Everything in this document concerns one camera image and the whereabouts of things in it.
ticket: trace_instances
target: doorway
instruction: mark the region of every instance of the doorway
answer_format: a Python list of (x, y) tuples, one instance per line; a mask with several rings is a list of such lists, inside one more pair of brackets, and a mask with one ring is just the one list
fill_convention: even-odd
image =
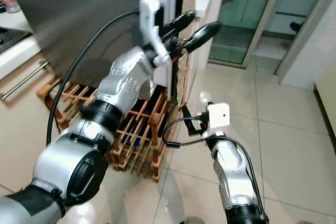
[(222, 0), (218, 20), (223, 27), (214, 37), (209, 60), (242, 65), (268, 0)]
[(273, 74), (318, 0), (222, 0), (209, 62)]

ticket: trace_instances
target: refrigerator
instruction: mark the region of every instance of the refrigerator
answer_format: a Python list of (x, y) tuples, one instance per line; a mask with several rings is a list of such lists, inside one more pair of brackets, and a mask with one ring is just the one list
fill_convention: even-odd
[[(58, 77), (63, 78), (77, 54), (110, 19), (139, 8), (139, 0), (17, 0), (38, 44)], [(142, 45), (139, 17), (110, 27), (91, 47), (71, 82), (97, 87), (113, 61)]]

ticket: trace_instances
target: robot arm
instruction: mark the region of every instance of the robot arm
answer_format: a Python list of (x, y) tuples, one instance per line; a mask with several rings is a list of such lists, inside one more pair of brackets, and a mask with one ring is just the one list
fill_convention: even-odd
[(41, 153), (31, 183), (0, 198), (0, 223), (56, 223), (71, 206), (91, 199), (108, 167), (105, 154), (113, 144), (117, 127), (136, 103), (144, 83), (153, 77), (155, 68), (166, 66), (171, 74), (172, 58), (180, 57), (184, 49), (193, 51), (220, 28), (219, 23), (213, 23), (191, 39), (178, 41), (177, 33), (194, 18), (189, 12), (164, 27), (168, 32), (161, 41), (154, 25), (155, 12), (151, 12), (153, 4), (158, 8), (155, 1), (142, 0), (140, 8), (145, 14), (140, 23), (148, 28), (149, 43), (131, 49), (113, 63), (98, 87), (96, 99), (81, 108), (81, 118)]
[[(183, 115), (191, 117), (187, 107), (184, 108)], [(191, 121), (186, 122), (186, 126), (189, 135), (201, 133), (211, 151), (227, 223), (267, 224), (268, 217), (262, 206), (248, 154), (239, 142), (225, 135), (230, 125), (229, 105), (210, 103), (207, 111), (199, 113), (198, 118), (201, 130), (195, 130)]]

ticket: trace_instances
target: tiled floor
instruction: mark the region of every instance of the tiled floor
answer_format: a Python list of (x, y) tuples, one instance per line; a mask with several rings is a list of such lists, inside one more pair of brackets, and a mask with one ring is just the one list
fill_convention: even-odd
[(253, 54), (260, 57), (281, 60), (285, 57), (291, 42), (291, 40), (287, 39), (261, 36)]
[[(228, 135), (250, 153), (270, 223), (336, 223), (336, 155), (313, 93), (279, 86), (255, 65), (208, 65), (195, 78), (192, 113), (203, 111), (201, 91), (230, 105)], [(187, 138), (183, 125), (178, 138)], [(217, 181), (207, 147), (183, 147), (157, 184), (109, 168), (96, 197), (59, 223), (226, 223)]]
[(253, 35), (253, 29), (224, 26), (214, 37), (210, 59), (240, 64)]

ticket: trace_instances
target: black grip handle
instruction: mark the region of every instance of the black grip handle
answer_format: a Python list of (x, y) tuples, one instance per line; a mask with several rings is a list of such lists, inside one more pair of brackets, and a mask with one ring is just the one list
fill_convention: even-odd
[(227, 224), (268, 224), (268, 217), (255, 205), (234, 206), (225, 210)]
[[(191, 118), (190, 111), (186, 105), (182, 107), (182, 113), (184, 118)], [(185, 126), (187, 126), (188, 132), (195, 132), (196, 129), (191, 121), (191, 119), (184, 120)]]
[(165, 24), (160, 30), (160, 37), (167, 34), (171, 30), (175, 29), (178, 33), (185, 29), (190, 23), (195, 19), (195, 11), (190, 10), (188, 12), (182, 13), (181, 15), (174, 18), (172, 21), (169, 21)]
[(215, 21), (197, 30), (194, 35), (186, 41), (184, 44), (185, 49), (188, 53), (194, 51), (196, 48), (200, 47), (206, 43), (209, 39), (218, 33), (222, 24), (219, 21)]
[[(63, 217), (65, 215), (65, 207), (62, 202), (62, 198), (60, 197), (60, 194), (61, 191), (58, 189), (53, 189), (51, 192), (47, 192), (37, 186), (28, 185), (25, 189), (14, 194), (6, 195), (5, 197), (18, 202), (21, 205), (21, 208), (25, 208), (26, 211), (29, 213), (27, 213), (27, 216), (30, 215), (30, 217), (32, 218), (36, 214), (41, 214), (43, 216), (43, 214), (41, 213), (43, 211), (49, 213), (51, 213), (52, 211), (60, 211)], [(55, 202), (58, 205), (58, 207), (56, 208), (52, 206)]]

